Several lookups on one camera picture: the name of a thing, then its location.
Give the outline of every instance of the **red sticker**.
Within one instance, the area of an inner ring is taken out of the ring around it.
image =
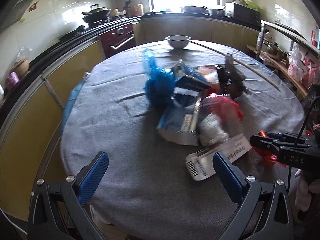
[[[33,11],[33,10],[35,10],[36,8],[37,8],[37,3],[38,3],[39,1],[37,1],[37,2],[35,2],[35,3],[33,3],[33,5],[31,5],[30,7],[29,7],[29,12],[31,12],[31,11]]]

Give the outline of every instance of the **shelf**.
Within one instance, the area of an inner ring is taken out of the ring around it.
[[[251,51],[253,51],[255,54],[257,54],[257,51],[255,48],[251,47],[251,46],[247,46],[247,48]],[[296,80],[294,80],[289,74],[288,74],[288,69],[285,65],[285,63],[283,61],[281,62],[277,62],[275,61],[273,58],[269,57],[265,52],[261,51],[260,52],[260,56],[263,56],[265,58],[267,58],[271,63],[272,65],[280,70],[287,78],[290,79],[290,81],[292,82],[292,84],[298,89],[298,91],[300,92],[300,94],[306,98],[308,96],[308,91],[305,89],[305,87],[300,83],[300,82],[297,82]]]
[[[308,51],[310,51],[315,57],[320,56],[320,50],[317,49],[315,46],[313,46],[310,42],[305,40],[304,38],[301,38],[299,35],[281,27],[278,26],[274,23],[266,22],[266,21],[261,21],[262,24],[270,26],[271,28],[279,31],[283,35],[287,36],[289,39],[293,40],[294,42],[298,43]]]

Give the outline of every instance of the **microwave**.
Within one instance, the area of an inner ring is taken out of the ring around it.
[[[233,19],[260,26],[260,13],[258,11],[234,2],[226,3],[224,15],[226,17],[232,17]]]

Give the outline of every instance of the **bolt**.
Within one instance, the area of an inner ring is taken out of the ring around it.
[[[278,180],[277,180],[277,183],[278,183],[280,186],[282,186],[282,185],[284,184],[283,180],[281,180],[281,179],[278,179]]]
[[[44,184],[44,179],[38,179],[37,184],[39,186],[41,186],[42,184]]]
[[[254,176],[248,176],[247,180],[250,182],[254,182],[254,181],[256,181],[256,178]]]
[[[67,181],[67,182],[73,182],[74,180],[75,180],[75,177],[72,176],[72,175],[70,175],[70,176],[68,176],[68,177],[66,178],[66,181]]]

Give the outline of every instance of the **long stick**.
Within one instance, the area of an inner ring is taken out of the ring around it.
[[[225,53],[223,53],[223,52],[221,52],[221,51],[218,51],[218,50],[216,50],[216,49],[207,47],[207,46],[202,45],[202,44],[200,44],[200,43],[197,43],[197,42],[195,42],[195,41],[190,41],[190,42],[193,43],[193,44],[199,45],[199,46],[201,46],[201,47],[204,47],[204,48],[206,48],[206,49],[212,50],[212,51],[214,51],[214,52],[217,52],[218,54],[221,54],[221,55],[223,55],[223,56],[226,56]],[[276,89],[279,89],[279,86],[278,86],[278,85],[276,85],[275,83],[273,83],[270,79],[268,79],[267,77],[265,77],[264,75],[262,75],[260,72],[256,71],[253,67],[248,66],[248,65],[244,64],[243,62],[241,62],[240,60],[237,60],[237,59],[235,59],[235,58],[233,58],[233,60],[234,60],[235,62],[241,64],[242,66],[245,66],[246,68],[250,69],[251,71],[253,71],[254,73],[256,73],[258,76],[262,77],[265,81],[267,81],[268,83],[270,83],[271,85],[273,85]]]

